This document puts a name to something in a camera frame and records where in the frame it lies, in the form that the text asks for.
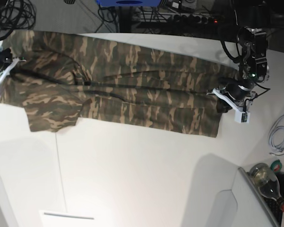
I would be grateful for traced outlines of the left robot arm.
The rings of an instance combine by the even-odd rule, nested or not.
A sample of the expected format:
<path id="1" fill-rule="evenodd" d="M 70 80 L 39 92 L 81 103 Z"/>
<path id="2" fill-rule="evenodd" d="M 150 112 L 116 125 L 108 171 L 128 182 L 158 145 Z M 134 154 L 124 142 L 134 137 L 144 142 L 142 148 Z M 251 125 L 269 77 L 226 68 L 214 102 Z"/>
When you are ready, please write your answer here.
<path id="1" fill-rule="evenodd" d="M 218 28 L 222 48 L 233 63 L 238 64 L 239 73 L 233 78 L 219 79 L 219 87 L 214 90 L 220 100 L 219 111 L 230 109 L 246 114 L 258 94 L 253 92 L 268 75 L 266 51 L 267 34 L 264 31 L 270 24 L 269 6 L 264 0 L 232 0 L 236 25 L 235 44 L 238 55 L 232 56 L 223 37 L 223 30 L 230 24 Z"/>

